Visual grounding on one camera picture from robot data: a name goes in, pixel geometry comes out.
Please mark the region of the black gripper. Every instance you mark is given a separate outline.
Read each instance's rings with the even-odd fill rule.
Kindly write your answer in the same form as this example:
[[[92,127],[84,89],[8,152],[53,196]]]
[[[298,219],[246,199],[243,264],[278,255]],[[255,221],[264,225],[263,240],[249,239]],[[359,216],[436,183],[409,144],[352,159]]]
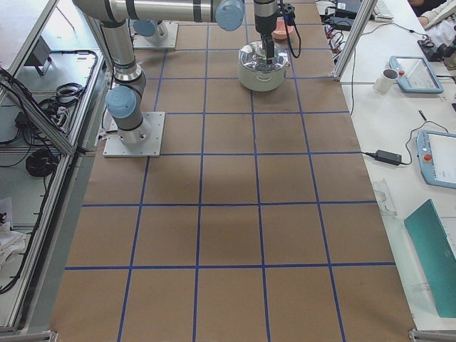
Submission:
[[[268,65],[274,59],[274,40],[271,36],[276,29],[276,1],[254,0],[254,20],[256,31],[262,36],[262,46]]]

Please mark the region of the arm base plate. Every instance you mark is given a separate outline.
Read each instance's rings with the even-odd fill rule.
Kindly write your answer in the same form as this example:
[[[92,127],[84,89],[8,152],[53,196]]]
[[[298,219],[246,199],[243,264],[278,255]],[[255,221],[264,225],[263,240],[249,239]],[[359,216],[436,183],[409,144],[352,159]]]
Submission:
[[[175,49],[178,23],[138,20],[133,22],[133,47],[139,49]]]
[[[165,125],[165,112],[142,112],[142,125],[136,130],[119,130],[112,121],[105,141],[104,157],[159,157]]]

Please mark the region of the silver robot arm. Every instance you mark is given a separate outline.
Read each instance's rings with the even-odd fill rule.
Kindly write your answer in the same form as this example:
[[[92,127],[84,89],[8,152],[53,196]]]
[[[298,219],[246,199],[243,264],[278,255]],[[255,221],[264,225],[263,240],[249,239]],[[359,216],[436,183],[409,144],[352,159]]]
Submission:
[[[116,87],[105,105],[118,128],[122,144],[134,146],[150,138],[151,127],[140,110],[146,77],[137,63],[127,21],[152,19],[216,23],[225,31],[244,20],[243,1],[75,1],[86,16],[100,22],[113,64]]]
[[[168,29],[163,21],[136,20],[133,22],[133,28],[136,33],[152,43],[160,43],[168,37]]]

